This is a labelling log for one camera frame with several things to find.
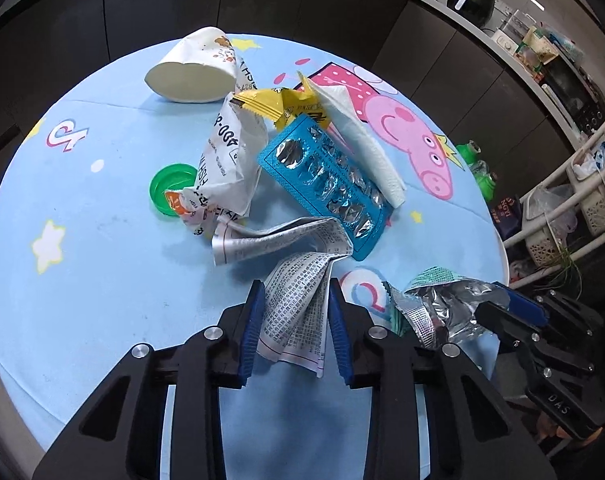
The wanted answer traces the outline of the yellow snack wrapper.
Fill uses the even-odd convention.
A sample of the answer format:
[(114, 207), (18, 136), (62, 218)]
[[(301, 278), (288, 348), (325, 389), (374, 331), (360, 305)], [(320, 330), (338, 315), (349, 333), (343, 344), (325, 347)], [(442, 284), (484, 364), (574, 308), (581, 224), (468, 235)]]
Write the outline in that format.
[(331, 118), (319, 102), (319, 95), (311, 86), (311, 80), (299, 74), (299, 89), (257, 89), (234, 93), (231, 102), (243, 110), (249, 110), (267, 118), (276, 130), (283, 131), (300, 115), (312, 118), (320, 127), (331, 125)]

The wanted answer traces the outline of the green foil wrapper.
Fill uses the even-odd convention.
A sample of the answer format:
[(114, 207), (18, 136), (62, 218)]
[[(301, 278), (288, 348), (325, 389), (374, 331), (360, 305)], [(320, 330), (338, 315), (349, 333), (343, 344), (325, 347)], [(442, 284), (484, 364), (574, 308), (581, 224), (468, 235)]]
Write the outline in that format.
[(391, 330), (404, 337), (413, 333), (422, 347), (437, 349), (446, 342), (476, 340), (488, 330), (476, 320), (479, 304), (489, 301), (508, 309), (509, 296), (501, 284), (465, 278), (433, 266), (401, 290), (383, 282), (391, 315)]

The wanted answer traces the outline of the white paper cup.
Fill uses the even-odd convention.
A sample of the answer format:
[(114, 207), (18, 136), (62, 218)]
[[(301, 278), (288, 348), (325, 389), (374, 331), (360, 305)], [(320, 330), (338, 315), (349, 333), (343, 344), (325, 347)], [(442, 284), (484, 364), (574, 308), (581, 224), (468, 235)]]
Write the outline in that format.
[(223, 100), (240, 88), (240, 61), (231, 39), (214, 26), (182, 38), (145, 75), (158, 96), (178, 103)]

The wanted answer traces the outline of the white fish snack bag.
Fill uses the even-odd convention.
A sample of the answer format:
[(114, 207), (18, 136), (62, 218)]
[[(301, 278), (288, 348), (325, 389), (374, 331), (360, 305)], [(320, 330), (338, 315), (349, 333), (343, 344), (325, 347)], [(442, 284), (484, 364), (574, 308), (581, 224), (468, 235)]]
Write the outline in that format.
[(195, 235), (211, 233), (221, 216), (248, 216), (259, 178), (258, 154), (267, 146), (262, 117), (225, 96), (197, 166), (196, 181), (179, 192), (179, 218)]

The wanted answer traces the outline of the printed paper leaflet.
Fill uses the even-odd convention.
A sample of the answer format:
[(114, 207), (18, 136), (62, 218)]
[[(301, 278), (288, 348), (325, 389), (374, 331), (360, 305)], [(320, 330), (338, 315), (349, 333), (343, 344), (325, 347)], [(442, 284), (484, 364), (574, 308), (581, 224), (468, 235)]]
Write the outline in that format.
[(257, 352), (321, 378), (325, 370), (328, 293), (334, 263), (353, 253), (351, 240), (335, 218), (303, 217), (270, 230), (254, 231), (229, 217), (219, 219), (212, 250), (217, 266), (273, 256), (298, 243), (307, 248), (275, 264), (264, 280), (266, 310)]

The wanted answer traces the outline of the white steamer appliance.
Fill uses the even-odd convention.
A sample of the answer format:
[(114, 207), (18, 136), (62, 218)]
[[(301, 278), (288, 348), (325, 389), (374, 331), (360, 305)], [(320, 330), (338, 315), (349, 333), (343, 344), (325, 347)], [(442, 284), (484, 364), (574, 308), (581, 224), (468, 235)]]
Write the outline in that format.
[(491, 39), (509, 55), (514, 55), (529, 29), (535, 26), (537, 21), (530, 14), (516, 9), (504, 18)]

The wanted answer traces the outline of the green plastic bottle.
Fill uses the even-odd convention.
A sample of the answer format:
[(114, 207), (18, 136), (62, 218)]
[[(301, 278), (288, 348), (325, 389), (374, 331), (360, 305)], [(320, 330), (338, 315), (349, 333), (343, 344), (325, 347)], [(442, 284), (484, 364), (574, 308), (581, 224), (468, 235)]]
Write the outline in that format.
[(497, 177), (490, 170), (488, 164), (479, 159), (470, 167), (473, 177), (478, 185), (482, 197), (487, 203), (490, 203), (494, 198)]
[(456, 149), (467, 166), (473, 166), (480, 158), (481, 148), (473, 140), (469, 140), (464, 144), (457, 144)]

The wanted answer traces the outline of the black toaster oven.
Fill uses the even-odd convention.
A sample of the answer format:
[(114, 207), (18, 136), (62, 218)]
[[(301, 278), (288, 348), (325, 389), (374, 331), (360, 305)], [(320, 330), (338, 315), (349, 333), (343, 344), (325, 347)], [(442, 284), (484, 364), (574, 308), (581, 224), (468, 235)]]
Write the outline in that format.
[(605, 122), (605, 96), (566, 55), (543, 65), (540, 86), (579, 133), (591, 136)]

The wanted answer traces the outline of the blue Peppa Pig tablecloth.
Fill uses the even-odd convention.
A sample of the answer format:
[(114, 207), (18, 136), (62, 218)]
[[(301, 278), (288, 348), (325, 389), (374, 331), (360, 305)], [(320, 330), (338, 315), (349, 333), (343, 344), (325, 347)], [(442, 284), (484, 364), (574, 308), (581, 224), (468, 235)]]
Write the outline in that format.
[[(178, 40), (120, 58), (81, 81), (22, 142), (0, 185), (0, 378), (46, 451), (109, 370), (139, 342), (182, 344), (246, 298), (283, 255), (215, 266), (210, 240), (158, 211), (162, 167), (197, 166), (220, 103), (171, 103), (144, 76)], [(441, 129), (357, 62), (302, 42), (234, 35), (259, 88), (339, 65)], [(363, 262), (334, 275), (355, 304), (381, 310), (383, 283), (405, 289), (441, 266), (504, 282), (503, 250), (468, 169), (450, 159), (453, 195), (426, 191), (409, 156), (380, 142), (407, 199)], [(221, 391), (228, 479), (362, 479), (371, 390), (350, 390), (327, 335), (324, 377), (256, 357), (242, 390)]]

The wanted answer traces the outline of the grey kitchen countertop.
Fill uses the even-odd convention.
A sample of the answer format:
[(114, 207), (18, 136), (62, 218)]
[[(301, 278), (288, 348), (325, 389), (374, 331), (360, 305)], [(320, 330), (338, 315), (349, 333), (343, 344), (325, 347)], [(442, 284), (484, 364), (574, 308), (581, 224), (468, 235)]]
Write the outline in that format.
[(542, 87), (529, 75), (525, 67), (521, 66), (516, 58), (513, 58), (500, 46), (498, 46), (489, 36), (487, 36), (480, 28), (469, 21), (464, 20), (461, 15), (449, 9), (445, 4), (438, 0), (411, 0), (417, 6), (421, 6), (433, 15), (436, 15), (440, 20), (447, 22), (454, 27), (458, 32), (464, 34), (469, 40), (481, 47), (485, 52), (490, 54), (496, 62), (500, 62), (513, 76), (518, 80), (519, 84), (528, 92), (529, 96), (539, 104), (546, 115), (552, 118), (553, 123), (561, 134), (566, 138), (571, 146), (572, 151), (581, 148), (581, 138), (579, 133), (569, 124), (559, 108), (554, 104), (549, 95)]

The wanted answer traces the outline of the blue blister pill pack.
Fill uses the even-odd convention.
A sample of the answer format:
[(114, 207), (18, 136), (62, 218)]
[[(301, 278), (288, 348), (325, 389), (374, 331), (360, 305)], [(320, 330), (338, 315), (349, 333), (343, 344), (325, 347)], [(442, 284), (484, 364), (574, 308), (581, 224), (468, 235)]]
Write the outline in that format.
[(340, 222), (355, 260), (368, 257), (392, 208), (378, 186), (314, 119), (298, 116), (257, 159), (309, 214)]

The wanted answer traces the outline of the white storage rack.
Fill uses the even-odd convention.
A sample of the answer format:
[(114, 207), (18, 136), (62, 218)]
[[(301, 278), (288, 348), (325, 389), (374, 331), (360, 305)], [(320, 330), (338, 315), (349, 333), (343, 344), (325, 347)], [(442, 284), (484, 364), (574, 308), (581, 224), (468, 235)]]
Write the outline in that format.
[(519, 203), (521, 228), (503, 245), (525, 244), (533, 267), (506, 259), (509, 286), (517, 289), (557, 273), (578, 275), (575, 263), (605, 244), (605, 122)]

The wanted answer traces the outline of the white paper napkin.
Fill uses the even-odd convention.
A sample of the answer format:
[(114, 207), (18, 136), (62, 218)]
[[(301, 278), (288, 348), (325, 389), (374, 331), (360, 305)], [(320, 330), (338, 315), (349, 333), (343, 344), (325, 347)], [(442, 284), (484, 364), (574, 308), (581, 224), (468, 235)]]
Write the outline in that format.
[(383, 147), (357, 117), (348, 89), (340, 84), (320, 86), (307, 77), (301, 81), (304, 88), (314, 92), (339, 136), (390, 206), (399, 208), (405, 202), (406, 186)]

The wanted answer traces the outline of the green bottle cap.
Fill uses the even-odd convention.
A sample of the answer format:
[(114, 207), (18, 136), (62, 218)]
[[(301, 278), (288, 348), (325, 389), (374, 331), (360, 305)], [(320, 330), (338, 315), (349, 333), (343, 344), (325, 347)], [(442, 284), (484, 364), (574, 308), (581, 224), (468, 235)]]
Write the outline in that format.
[(172, 164), (160, 169), (150, 181), (150, 200), (165, 216), (177, 217), (184, 211), (179, 192), (195, 184), (197, 169), (186, 164)]

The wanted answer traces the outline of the black air fryer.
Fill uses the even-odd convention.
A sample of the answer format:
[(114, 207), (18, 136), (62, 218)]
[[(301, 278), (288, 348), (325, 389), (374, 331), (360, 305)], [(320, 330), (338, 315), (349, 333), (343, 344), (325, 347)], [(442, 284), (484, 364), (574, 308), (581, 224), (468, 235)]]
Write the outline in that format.
[(478, 28), (491, 20), (495, 0), (447, 0), (447, 7)]

